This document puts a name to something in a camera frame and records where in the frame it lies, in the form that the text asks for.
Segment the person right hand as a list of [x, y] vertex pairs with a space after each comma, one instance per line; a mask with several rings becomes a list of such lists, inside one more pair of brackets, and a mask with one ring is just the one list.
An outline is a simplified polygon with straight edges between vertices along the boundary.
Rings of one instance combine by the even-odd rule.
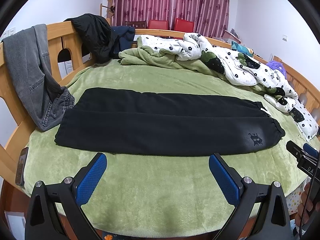
[[300, 226], [301, 221], [303, 221], [303, 224], [307, 223], [310, 219], [309, 215], [306, 213], [307, 211], [311, 211], [313, 208], [313, 203], [311, 200], [307, 200], [308, 192], [310, 190], [310, 182], [306, 184], [304, 187], [304, 191], [301, 194], [301, 200], [302, 202], [297, 207], [297, 214], [295, 216], [295, 225]]

